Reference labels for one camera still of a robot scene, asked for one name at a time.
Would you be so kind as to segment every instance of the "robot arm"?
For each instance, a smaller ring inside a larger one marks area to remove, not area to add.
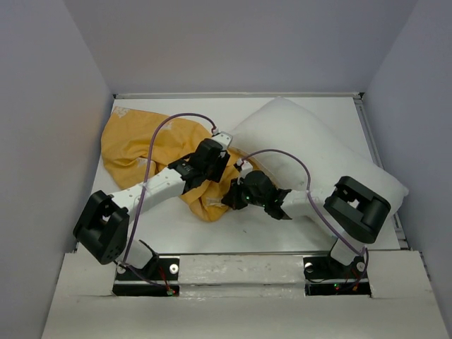
[[[102,264],[123,262],[128,243],[129,223],[135,218],[143,185],[142,211],[180,196],[205,180],[219,182],[230,155],[232,137],[219,133],[201,141],[196,151],[164,168],[160,173],[129,189],[107,195],[97,191],[91,195],[74,228],[74,237]],[[135,268],[155,267],[158,255],[144,242],[133,240],[127,262]]]
[[[278,220],[313,216],[313,203],[322,215],[331,215],[345,230],[345,241],[356,250],[376,241],[391,210],[388,201],[351,177],[340,178],[329,190],[310,191],[310,201],[307,191],[279,189],[262,171],[253,171],[246,161],[236,167],[241,170],[240,177],[231,182],[222,203],[233,209],[242,209],[249,204],[260,206]],[[330,256],[348,266],[356,253],[338,240]]]

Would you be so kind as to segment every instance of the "white table surface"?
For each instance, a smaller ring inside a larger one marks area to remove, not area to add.
[[[162,114],[196,112],[212,118],[229,131],[272,98],[123,99],[114,107],[126,107]],[[312,111],[348,147],[371,160],[369,146],[351,97],[290,98]],[[194,119],[208,127],[202,119]],[[118,191],[100,159],[93,192]],[[193,215],[179,198],[172,198],[142,214],[136,234],[160,253],[247,253],[281,251],[329,251],[334,240],[311,220],[278,221],[260,208],[249,206],[225,213],[217,222],[204,222]],[[370,249],[399,249],[394,221],[388,220]]]

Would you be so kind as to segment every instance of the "white wall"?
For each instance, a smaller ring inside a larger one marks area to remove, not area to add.
[[[40,338],[112,98],[61,0],[1,0],[0,46],[0,338]]]
[[[416,0],[64,0],[113,93],[363,91]]]
[[[364,96],[385,168],[410,189],[400,218],[424,252],[452,334],[452,1],[420,0]]]

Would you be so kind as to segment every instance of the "yellow towel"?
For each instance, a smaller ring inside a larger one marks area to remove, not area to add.
[[[166,119],[163,114],[115,107],[102,133],[102,159],[105,169],[121,189],[143,181],[149,142],[157,126]],[[211,137],[202,125],[176,118],[157,134],[152,152],[150,177],[169,163],[195,151],[198,144]],[[197,189],[181,196],[191,212],[205,221],[216,221],[226,212],[220,203],[232,179],[238,177],[233,164],[239,155],[229,151],[231,158],[220,183],[205,181]]]

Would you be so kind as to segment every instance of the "purple cable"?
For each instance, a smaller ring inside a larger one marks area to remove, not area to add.
[[[153,147],[154,147],[155,138],[157,137],[158,131],[169,120],[173,120],[173,119],[178,118],[178,117],[200,117],[200,118],[203,118],[203,119],[209,121],[212,124],[212,132],[217,128],[217,126],[215,125],[213,120],[211,118],[206,117],[205,115],[198,114],[198,113],[178,113],[178,114],[172,115],[172,116],[166,118],[165,120],[163,120],[160,123],[160,125],[158,125],[158,127],[155,129],[154,134],[153,134],[153,136],[152,136],[152,138],[150,140],[150,143],[149,143],[148,162],[146,163],[146,172],[144,174],[143,188],[141,189],[140,200],[138,201],[138,205],[136,206],[135,219],[133,220],[133,227],[132,227],[132,232],[130,234],[129,243],[127,244],[126,252],[124,253],[124,259],[123,259],[124,263],[126,263],[127,256],[129,255],[130,248],[132,246],[132,241],[133,241],[133,238],[135,237],[136,228],[138,226],[138,219],[140,218],[141,207],[143,206],[144,196],[145,196],[145,193],[146,193],[146,183],[148,182],[148,178],[149,178],[151,155],[152,155],[152,151],[153,151]]]
[[[306,190],[307,190],[308,200],[309,200],[309,203],[311,204],[312,208],[314,209],[314,211],[316,212],[316,214],[319,216],[319,218],[321,218],[321,220],[325,223],[326,227],[328,227],[328,228],[330,229],[330,231],[331,231],[332,233],[334,233],[334,235],[335,235],[338,239],[340,239],[345,245],[347,245],[347,247],[348,247],[349,249],[351,249],[356,255],[358,255],[358,256],[363,256],[363,253],[362,253],[362,252],[359,252],[358,250],[356,250],[356,248],[354,248],[353,245],[351,245],[351,243],[349,243],[349,242],[346,240],[346,238],[344,238],[344,237],[341,235],[341,233],[339,233],[339,232],[332,226],[332,224],[330,224],[329,221],[327,221],[327,219],[323,216],[323,214],[321,213],[321,211],[319,210],[319,208],[317,207],[317,205],[314,203],[314,200],[313,200],[312,197],[311,197],[311,192],[310,192],[310,190],[309,190],[309,189],[311,188],[311,173],[309,173],[308,167],[307,167],[300,159],[298,159],[297,157],[295,157],[294,155],[292,155],[292,154],[290,154],[290,153],[288,153],[288,152],[285,152],[284,150],[276,150],[276,149],[273,149],[273,148],[267,148],[267,149],[265,149],[265,150],[257,150],[256,152],[250,153],[250,154],[248,154],[246,157],[243,157],[242,160],[245,161],[245,160],[247,160],[247,159],[249,159],[249,158],[251,158],[251,157],[253,157],[253,156],[257,155],[257,154],[264,153],[264,152],[276,152],[276,153],[284,154],[284,155],[286,155],[286,156],[288,156],[288,157],[291,157],[293,160],[295,160],[295,161],[298,162],[301,166],[303,166],[304,171],[306,172],[306,175],[307,175],[307,177],[308,177],[308,178],[307,178],[307,179],[308,179],[308,180],[307,180],[307,184],[306,184]]]
[[[152,286],[166,288],[165,286],[161,284],[157,284],[156,282],[153,282],[152,280],[147,279],[144,275],[141,275],[133,266],[127,265],[127,268],[137,277],[139,277],[142,281],[146,281],[148,284],[151,284]]]

